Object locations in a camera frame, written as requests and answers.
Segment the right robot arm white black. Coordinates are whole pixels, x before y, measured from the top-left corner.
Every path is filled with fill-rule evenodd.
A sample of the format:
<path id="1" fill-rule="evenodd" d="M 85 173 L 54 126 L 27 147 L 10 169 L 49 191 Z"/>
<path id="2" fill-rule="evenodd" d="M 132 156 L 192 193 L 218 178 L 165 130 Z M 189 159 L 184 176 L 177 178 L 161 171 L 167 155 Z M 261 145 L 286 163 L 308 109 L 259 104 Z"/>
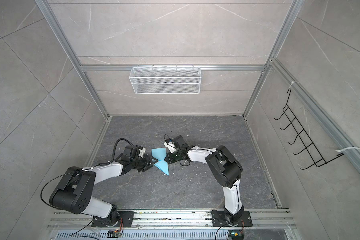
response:
<path id="1" fill-rule="evenodd" d="M 166 157 L 168 163 L 188 161 L 207 164 L 216 181 L 223 187 L 226 218 L 234 222 L 242 216 L 244 207 L 240 197 L 240 179 L 243 168 L 225 146 L 213 149 L 198 146 L 181 149 L 169 143 L 165 144 L 165 147 L 170 151 Z"/>

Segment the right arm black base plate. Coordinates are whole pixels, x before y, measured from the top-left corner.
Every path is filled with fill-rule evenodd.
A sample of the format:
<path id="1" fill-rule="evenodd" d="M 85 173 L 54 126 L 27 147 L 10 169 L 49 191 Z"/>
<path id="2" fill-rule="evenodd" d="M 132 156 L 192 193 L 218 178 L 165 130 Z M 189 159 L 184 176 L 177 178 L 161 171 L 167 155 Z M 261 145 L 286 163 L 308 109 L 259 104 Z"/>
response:
<path id="1" fill-rule="evenodd" d="M 235 215 L 232 215 L 228 211 L 212 210 L 212 222 L 214 227 L 252 227 L 252 217 L 249 211 L 243 209 Z"/>

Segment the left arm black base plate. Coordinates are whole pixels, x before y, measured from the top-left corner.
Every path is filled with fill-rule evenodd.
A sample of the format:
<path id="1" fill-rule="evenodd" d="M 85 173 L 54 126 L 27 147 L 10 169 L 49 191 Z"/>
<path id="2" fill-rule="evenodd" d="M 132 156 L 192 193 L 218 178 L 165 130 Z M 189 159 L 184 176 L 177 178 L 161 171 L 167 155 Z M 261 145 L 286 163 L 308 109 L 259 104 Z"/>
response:
<path id="1" fill-rule="evenodd" d="M 125 228 L 132 226 L 135 212 L 133 211 L 121 211 L 117 213 L 111 213 L 111 215 L 105 219 L 94 217 L 92 227 L 99 228 L 119 228 L 121 225 Z"/>

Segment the light blue paper sheet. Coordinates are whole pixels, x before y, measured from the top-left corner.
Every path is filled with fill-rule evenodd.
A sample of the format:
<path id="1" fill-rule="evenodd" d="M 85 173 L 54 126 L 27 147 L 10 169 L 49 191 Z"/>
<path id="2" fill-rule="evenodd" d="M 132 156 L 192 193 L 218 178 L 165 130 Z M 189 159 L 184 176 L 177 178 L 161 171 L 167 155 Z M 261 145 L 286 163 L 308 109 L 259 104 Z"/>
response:
<path id="1" fill-rule="evenodd" d="M 167 156 L 166 148 L 152 149 L 151 153 L 152 157 L 158 160 L 158 162 L 155 163 L 155 166 L 166 175 L 169 175 L 168 163 L 165 161 Z"/>

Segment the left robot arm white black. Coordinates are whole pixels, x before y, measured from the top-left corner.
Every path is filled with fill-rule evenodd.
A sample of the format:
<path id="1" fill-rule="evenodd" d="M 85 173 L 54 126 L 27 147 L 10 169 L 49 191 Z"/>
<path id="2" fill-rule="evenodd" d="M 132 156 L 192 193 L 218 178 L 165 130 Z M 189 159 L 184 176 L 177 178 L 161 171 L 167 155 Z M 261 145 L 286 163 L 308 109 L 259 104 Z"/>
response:
<path id="1" fill-rule="evenodd" d="M 110 218 L 117 211 L 117 206 L 93 197 L 94 186 L 133 169 L 137 169 L 139 173 L 145 172 L 157 162 L 156 158 L 144 154 L 129 162 L 108 161 L 87 169 L 70 167 L 53 190 L 49 204 L 76 215 Z"/>

